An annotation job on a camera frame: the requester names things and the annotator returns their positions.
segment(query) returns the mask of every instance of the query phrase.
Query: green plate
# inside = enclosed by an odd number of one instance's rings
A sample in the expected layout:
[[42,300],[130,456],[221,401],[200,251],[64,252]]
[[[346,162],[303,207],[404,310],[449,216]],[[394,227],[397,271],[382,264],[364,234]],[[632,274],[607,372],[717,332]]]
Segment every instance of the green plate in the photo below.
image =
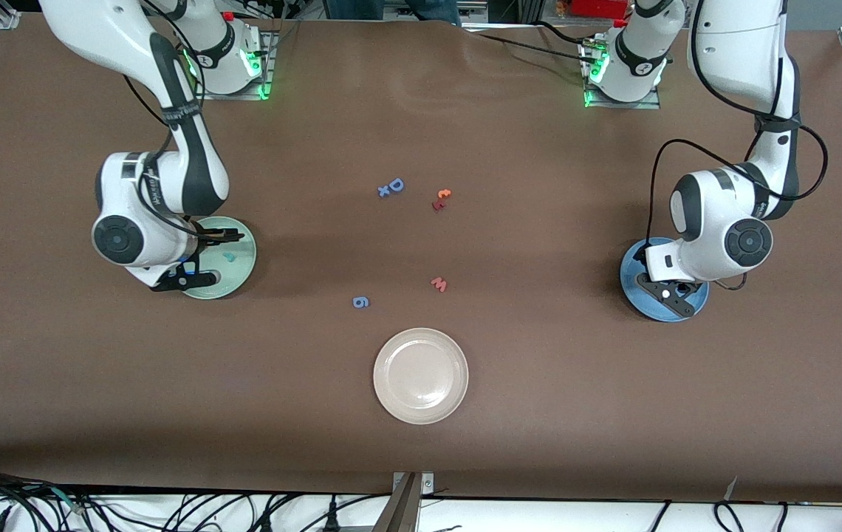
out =
[[221,275],[219,282],[211,286],[185,290],[186,296],[195,299],[218,299],[239,289],[253,272],[253,264],[256,263],[256,240],[246,225],[227,216],[209,216],[199,219],[198,223],[205,229],[232,228],[244,233],[244,238],[238,242],[211,246],[199,255],[201,271],[215,270]]

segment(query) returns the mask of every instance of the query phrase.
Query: blue plate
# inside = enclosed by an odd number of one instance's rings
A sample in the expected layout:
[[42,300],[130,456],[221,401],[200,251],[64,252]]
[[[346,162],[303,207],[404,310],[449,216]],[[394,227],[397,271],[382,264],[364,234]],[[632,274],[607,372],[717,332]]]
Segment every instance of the blue plate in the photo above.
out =
[[[658,238],[658,236],[651,237],[651,245],[666,245],[666,243],[673,241],[674,240],[671,239]],[[635,309],[644,314],[644,316],[653,320],[667,323],[677,323],[690,319],[682,318],[675,314],[674,311],[671,311],[667,307],[661,305],[661,303],[658,303],[650,293],[647,293],[646,290],[643,289],[643,287],[637,286],[637,283],[634,282],[634,277],[637,277],[638,273],[647,272],[644,264],[634,260],[634,254],[637,253],[637,250],[641,249],[644,244],[644,240],[640,240],[640,242],[636,243],[636,245],[631,246],[631,249],[629,249],[627,253],[624,253],[624,257],[621,259],[621,289],[624,289],[624,296],[626,296],[628,301],[631,302],[631,305],[634,305]],[[694,316],[697,316],[704,305],[707,305],[707,297],[709,296],[709,293],[711,293],[711,286],[709,283],[702,283],[699,289],[697,289],[697,292],[685,297],[684,301],[687,301],[691,304],[691,306],[694,306]]]

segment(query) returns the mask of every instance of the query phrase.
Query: black cable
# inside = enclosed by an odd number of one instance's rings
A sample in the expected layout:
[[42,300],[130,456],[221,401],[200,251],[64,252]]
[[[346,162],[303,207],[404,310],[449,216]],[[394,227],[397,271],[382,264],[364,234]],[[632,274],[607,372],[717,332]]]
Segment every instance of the black cable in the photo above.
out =
[[253,13],[258,14],[260,17],[268,18],[268,19],[273,18],[273,15],[268,15],[266,13],[263,13],[263,10],[260,10],[259,7],[250,6],[248,0],[241,0],[241,4],[243,6],[243,9],[246,9],[248,11],[253,11]]
[[664,501],[664,506],[661,506],[660,512],[657,512],[657,518],[654,519],[654,524],[651,525],[650,532],[657,532],[658,526],[660,526],[660,520],[664,519],[664,514],[667,513],[667,509],[671,507],[671,500],[667,499]]
[[530,26],[545,27],[546,30],[552,31],[552,33],[554,33],[556,37],[559,37],[559,39],[562,39],[563,41],[566,41],[567,43],[572,43],[572,44],[582,44],[582,41],[584,41],[586,39],[591,39],[592,37],[595,37],[594,33],[587,36],[587,37],[579,37],[579,38],[569,37],[569,35],[566,35],[565,33],[561,33],[561,31],[559,31],[559,28],[554,27],[552,24],[548,23],[548,21],[544,21],[544,20],[531,21]]
[[152,117],[157,119],[159,123],[161,123],[165,127],[168,127],[168,124],[165,124],[165,121],[161,117],[159,117],[159,115],[155,111],[152,111],[151,107],[148,107],[148,104],[143,100],[142,95],[138,94],[138,91],[135,90],[135,86],[131,84],[130,78],[125,74],[123,74],[123,78],[125,78],[126,85],[129,85],[129,90],[131,91],[131,93],[135,95],[135,100],[138,100],[138,102],[142,104],[142,107],[144,107],[145,110],[148,111],[149,115],[152,115]]
[[217,499],[218,497],[222,497],[222,496],[223,496],[223,493],[217,493],[215,495],[211,495],[207,499],[204,499],[204,501],[201,501],[201,502],[199,502],[199,504],[195,505],[194,508],[192,508],[190,511],[187,512],[187,514],[185,514],[185,515],[179,514],[178,521],[175,523],[175,528],[172,528],[172,530],[177,532],[178,527],[181,526],[181,524],[183,522],[188,521],[188,518],[191,517],[191,515],[194,514],[194,512],[198,511],[198,509],[201,508],[202,506],[204,506],[204,505],[208,504],[209,502],[213,501],[213,499]]
[[[284,495],[282,499],[275,502],[273,506],[269,508],[265,508],[263,513],[260,514],[260,517],[251,525],[251,528],[247,530],[247,532],[256,532],[256,529],[265,529],[270,523],[270,517],[272,517],[273,513],[278,511],[281,506],[286,505],[287,502],[292,501],[293,499],[299,498],[302,496],[302,493],[288,493]],[[270,495],[270,499],[267,501],[267,505],[270,504],[270,501],[273,501],[273,497],[275,495]]]
[[[782,512],[779,516],[778,525],[776,526],[776,532],[782,532],[782,526],[785,525],[785,518],[789,515],[788,502],[780,502],[779,505],[782,506]],[[713,504],[713,517],[716,518],[717,525],[719,525],[719,528],[724,529],[726,532],[734,532],[726,525],[724,525],[724,523],[722,523],[722,519],[719,518],[720,508],[726,508],[726,511],[729,511],[730,517],[733,518],[733,522],[736,523],[737,530],[739,530],[739,532],[745,532],[745,530],[742,529],[742,523],[739,522],[739,518],[736,516],[736,512],[734,511],[732,506],[729,505],[728,501],[719,501]]]
[[[351,501],[348,501],[348,502],[343,502],[343,504],[336,506],[335,511],[340,511],[341,509],[346,508],[346,506],[354,505],[354,504],[356,504],[356,502],[365,501],[365,499],[374,499],[374,498],[377,498],[377,497],[388,497],[390,495],[391,495],[391,493],[377,493],[375,495],[364,495],[363,497],[359,497],[357,499],[351,499]],[[313,526],[319,525],[320,521],[323,521],[323,519],[326,519],[327,517],[329,517],[329,513],[331,513],[331,512],[326,512],[323,515],[320,515],[319,518],[314,519],[314,521],[311,522],[309,525],[306,525],[302,529],[300,529],[300,532],[306,532],[310,528],[313,528]]]
[[194,57],[194,65],[195,65],[195,67],[198,67],[198,73],[201,74],[201,93],[202,93],[201,97],[199,97],[198,94],[195,94],[195,98],[198,98],[198,109],[204,109],[205,108],[205,96],[204,96],[205,87],[208,86],[208,85],[205,85],[205,70],[204,70],[204,68],[201,67],[201,61],[198,61],[198,51],[195,50],[194,47],[192,47],[191,42],[188,40],[188,37],[185,37],[184,31],[181,31],[181,28],[178,27],[178,24],[175,24],[175,21],[171,20],[171,17],[168,16],[168,14],[165,13],[165,11],[159,10],[158,7],[155,7],[155,4],[152,4],[151,0],[142,0],[142,2],[145,2],[145,4],[147,4],[147,6],[149,6],[149,7],[151,7],[151,9],[155,11],[155,13],[158,13],[159,16],[161,16],[169,24],[171,24],[171,27],[173,27],[175,29],[175,33],[178,35],[178,40],[185,44],[185,48],[188,48],[187,51],[191,52],[191,55]]
[[[714,97],[717,98],[717,100],[724,102],[726,105],[729,105],[734,109],[739,109],[739,111],[743,112],[749,112],[750,115],[755,115],[756,117],[764,117],[773,120],[784,120],[784,118],[776,117],[774,115],[775,105],[773,105],[772,112],[762,112],[756,109],[752,109],[750,107],[746,107],[745,105],[738,104],[735,101],[729,100],[729,98],[726,98],[724,95],[719,94],[719,91],[716,90],[716,88],[714,88],[711,85],[711,82],[707,80],[707,77],[705,77],[704,72],[700,68],[700,56],[697,54],[697,28],[700,27],[700,13],[702,12],[702,9],[704,9],[704,0],[697,0],[697,4],[694,7],[694,24],[692,24],[691,26],[691,57],[694,58],[692,63],[694,63],[694,74],[697,75],[698,80],[700,80],[701,84],[704,85],[704,87],[709,91],[709,93],[714,95]],[[779,58],[779,71],[782,70],[782,61],[783,58]],[[781,78],[782,76],[780,75],[779,80],[776,81],[777,84],[780,84],[779,81],[781,81]]]
[[118,519],[122,519],[124,522],[130,522],[132,525],[139,525],[144,526],[144,528],[150,528],[152,530],[163,530],[164,527],[161,525],[152,525],[150,522],[140,521],[139,519],[131,518],[127,515],[120,514],[120,512],[116,511],[116,509],[112,508],[110,505],[103,505],[103,508],[107,509],[115,515]]
[[485,35],[485,34],[482,34],[482,33],[478,33],[478,35],[485,38],[485,39],[490,39],[491,41],[499,41],[499,43],[513,44],[513,45],[516,45],[516,47],[529,48],[529,50],[536,50],[537,52],[544,52],[546,54],[553,54],[554,56],[561,56],[561,57],[565,57],[565,58],[574,58],[574,60],[582,61],[582,63],[595,63],[594,58],[590,58],[590,57],[582,57],[582,56],[576,56],[576,55],[573,55],[573,54],[566,54],[565,52],[560,52],[560,51],[557,51],[557,50],[549,50],[549,48],[534,47],[532,44],[519,43],[519,41],[510,41],[509,39],[503,39],[502,37],[494,37],[493,35]]
[[739,282],[739,284],[736,286],[729,286],[724,283],[721,283],[719,282],[719,279],[715,280],[713,283],[718,287],[724,287],[726,290],[732,290],[732,292],[736,292],[736,290],[741,290],[742,287],[746,286],[746,273],[743,273],[742,281]]
[[211,518],[213,518],[214,516],[221,513],[223,511],[223,509],[227,508],[229,505],[232,505],[232,504],[234,504],[235,502],[238,502],[238,501],[242,501],[243,499],[249,499],[249,498],[250,498],[249,494],[243,494],[241,496],[235,497],[234,499],[230,499],[230,501],[228,501],[228,502],[225,502],[223,505],[221,505],[221,508],[218,508],[215,511],[209,513],[208,517],[205,517],[204,521],[199,522],[198,526],[195,527],[194,532],[200,532],[201,529],[205,527],[206,522],[211,521]]
[[654,158],[654,166],[651,167],[651,203],[650,203],[650,208],[648,208],[648,229],[647,229],[647,237],[646,237],[647,242],[648,242],[648,246],[651,245],[651,221],[653,221],[653,218],[654,218],[654,183],[655,183],[655,181],[657,181],[657,166],[660,164],[660,158],[661,158],[661,155],[664,154],[664,149],[667,149],[667,147],[670,146],[671,144],[688,145],[691,148],[697,149],[697,151],[702,152],[702,154],[707,155],[708,157],[714,159],[719,164],[722,164],[722,165],[726,166],[726,168],[731,169],[731,171],[734,171],[734,172],[738,173],[739,175],[742,175],[742,177],[745,177],[746,179],[749,179],[750,183],[752,183],[756,188],[762,189],[763,191],[767,192],[769,195],[771,195],[773,197],[776,197],[776,198],[779,198],[782,201],[795,202],[795,201],[798,201],[798,200],[808,198],[808,196],[812,195],[812,192],[817,191],[819,186],[822,185],[822,181],[824,181],[824,179],[825,179],[825,174],[827,173],[827,166],[829,165],[829,149],[827,149],[827,146],[825,145],[825,140],[823,140],[822,137],[819,134],[817,134],[817,132],[814,132],[814,130],[812,130],[812,128],[810,128],[808,126],[803,125],[803,126],[800,127],[800,129],[802,131],[806,132],[807,134],[812,135],[812,138],[815,139],[815,141],[819,145],[819,148],[821,148],[821,151],[822,151],[822,168],[818,173],[818,178],[815,180],[814,185],[812,185],[812,187],[809,188],[808,191],[802,192],[801,194],[795,195],[795,196],[790,195],[790,194],[780,194],[779,192],[773,191],[771,188],[768,188],[768,186],[763,185],[762,183],[756,181],[756,178],[754,178],[752,175],[749,175],[749,173],[746,172],[744,169],[738,168],[738,166],[734,165],[732,162],[729,162],[726,159],[722,158],[721,156],[719,156],[717,154],[714,154],[713,151],[709,151],[709,149],[706,149],[706,148],[702,147],[701,145],[699,145],[695,142],[692,142],[692,141],[687,140],[685,138],[671,138],[671,140],[669,140],[667,142],[664,142],[664,144],[661,145],[660,149],[658,149],[657,156],[655,156],[655,158]]

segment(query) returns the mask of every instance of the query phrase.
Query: green led light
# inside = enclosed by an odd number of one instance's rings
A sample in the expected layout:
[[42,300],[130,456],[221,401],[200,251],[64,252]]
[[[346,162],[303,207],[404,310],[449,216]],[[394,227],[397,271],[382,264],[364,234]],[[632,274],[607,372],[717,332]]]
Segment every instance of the green led light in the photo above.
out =
[[194,63],[191,63],[191,56],[188,54],[183,53],[182,56],[185,56],[185,61],[188,62],[188,71],[191,72],[192,77],[198,78],[197,69],[194,67]]
[[260,75],[260,61],[256,60],[256,56],[254,54],[242,52],[241,60],[244,61],[244,67],[247,70],[247,74],[252,75],[254,78]]
[[265,84],[260,85],[260,87],[256,89],[256,94],[260,97],[260,100],[270,99],[270,87],[272,86],[273,84],[268,81]]
[[603,61],[601,61],[601,65],[598,66],[597,68],[593,68],[593,70],[591,71],[591,74],[589,76],[589,79],[593,83],[600,83],[601,82],[601,78],[604,76],[604,70],[608,67],[608,64],[611,63],[611,61],[608,58],[608,54],[602,54],[601,58],[603,59]]

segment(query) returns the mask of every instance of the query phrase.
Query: red object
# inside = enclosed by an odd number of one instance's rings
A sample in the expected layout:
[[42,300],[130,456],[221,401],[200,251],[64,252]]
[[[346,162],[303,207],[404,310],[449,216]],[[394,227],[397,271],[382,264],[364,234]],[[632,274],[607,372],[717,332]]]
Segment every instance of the red object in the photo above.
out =
[[572,0],[572,14],[580,17],[623,19],[628,0]]
[[431,280],[431,285],[433,285],[440,293],[444,293],[444,290],[448,289],[448,282],[441,279],[441,277],[434,277],[434,279]]

